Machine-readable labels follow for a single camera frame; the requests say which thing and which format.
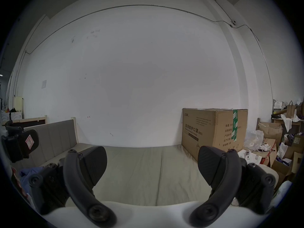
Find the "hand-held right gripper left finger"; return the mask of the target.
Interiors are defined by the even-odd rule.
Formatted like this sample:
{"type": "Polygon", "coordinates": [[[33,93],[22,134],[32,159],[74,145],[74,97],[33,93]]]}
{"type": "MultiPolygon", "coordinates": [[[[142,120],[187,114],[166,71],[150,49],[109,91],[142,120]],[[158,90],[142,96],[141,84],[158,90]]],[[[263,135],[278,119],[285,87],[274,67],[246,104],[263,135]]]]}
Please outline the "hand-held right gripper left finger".
{"type": "Polygon", "coordinates": [[[82,152],[68,150],[58,164],[50,163],[29,177],[30,196],[40,215],[63,208],[69,198],[96,226],[114,226],[114,212],[93,194],[107,167],[103,146],[93,146],[82,152]]]}

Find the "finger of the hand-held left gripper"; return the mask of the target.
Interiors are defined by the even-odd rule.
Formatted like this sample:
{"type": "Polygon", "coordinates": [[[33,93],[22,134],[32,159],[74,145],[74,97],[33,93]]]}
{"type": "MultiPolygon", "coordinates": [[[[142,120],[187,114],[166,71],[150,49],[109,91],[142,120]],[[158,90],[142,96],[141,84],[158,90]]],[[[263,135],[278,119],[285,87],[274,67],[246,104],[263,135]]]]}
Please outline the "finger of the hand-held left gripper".
{"type": "Polygon", "coordinates": [[[9,128],[8,135],[2,135],[2,145],[12,163],[28,159],[30,153],[39,146],[36,130],[24,131],[22,128],[9,128]]]}
{"type": "Polygon", "coordinates": [[[8,132],[8,135],[16,135],[16,134],[21,134],[24,132],[24,128],[14,125],[12,120],[7,121],[4,124],[4,127],[5,127],[6,131],[8,132]]]}

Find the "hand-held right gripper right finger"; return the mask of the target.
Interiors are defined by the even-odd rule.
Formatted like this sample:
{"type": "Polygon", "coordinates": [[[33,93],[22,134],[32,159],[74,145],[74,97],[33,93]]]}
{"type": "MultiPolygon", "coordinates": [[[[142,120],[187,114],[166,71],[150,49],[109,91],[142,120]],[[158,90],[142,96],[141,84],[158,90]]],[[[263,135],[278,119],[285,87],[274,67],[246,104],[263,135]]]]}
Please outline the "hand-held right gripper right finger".
{"type": "Polygon", "coordinates": [[[193,226],[213,224],[236,198],[239,207],[258,215],[269,209],[275,187],[274,175],[259,165],[247,163],[235,149],[224,152],[212,146],[201,146],[198,169],[212,188],[209,199],[190,215],[193,226]]]}

